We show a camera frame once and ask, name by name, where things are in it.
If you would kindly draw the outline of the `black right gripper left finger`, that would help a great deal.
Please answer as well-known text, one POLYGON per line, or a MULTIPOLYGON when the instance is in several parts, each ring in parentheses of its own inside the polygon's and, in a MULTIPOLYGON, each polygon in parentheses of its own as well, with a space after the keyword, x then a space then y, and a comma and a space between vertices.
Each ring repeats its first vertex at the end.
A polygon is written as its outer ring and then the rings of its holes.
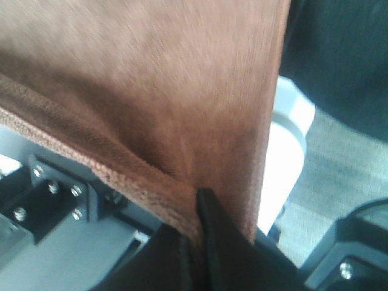
POLYGON ((136 255, 99 283, 99 289, 209 290, 209 282, 193 271, 189 239, 163 224, 136 255))

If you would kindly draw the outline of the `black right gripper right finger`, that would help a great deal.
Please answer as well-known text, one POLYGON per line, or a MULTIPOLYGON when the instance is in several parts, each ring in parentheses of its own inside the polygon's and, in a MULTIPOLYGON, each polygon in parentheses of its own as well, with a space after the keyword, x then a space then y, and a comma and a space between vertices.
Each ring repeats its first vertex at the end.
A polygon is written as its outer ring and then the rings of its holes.
POLYGON ((256 248, 211 189, 196 194, 209 290, 299 290, 296 267, 264 237, 256 248))

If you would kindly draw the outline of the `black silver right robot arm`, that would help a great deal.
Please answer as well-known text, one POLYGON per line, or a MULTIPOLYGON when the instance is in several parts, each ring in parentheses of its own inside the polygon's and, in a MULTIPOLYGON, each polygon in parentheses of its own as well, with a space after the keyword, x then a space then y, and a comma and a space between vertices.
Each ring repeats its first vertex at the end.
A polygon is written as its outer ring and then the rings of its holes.
POLYGON ((387 229, 362 215, 366 204, 334 222, 297 268, 263 233, 248 242, 214 192, 199 189, 196 210, 204 248, 162 225, 148 243, 96 290, 386 290, 387 229))

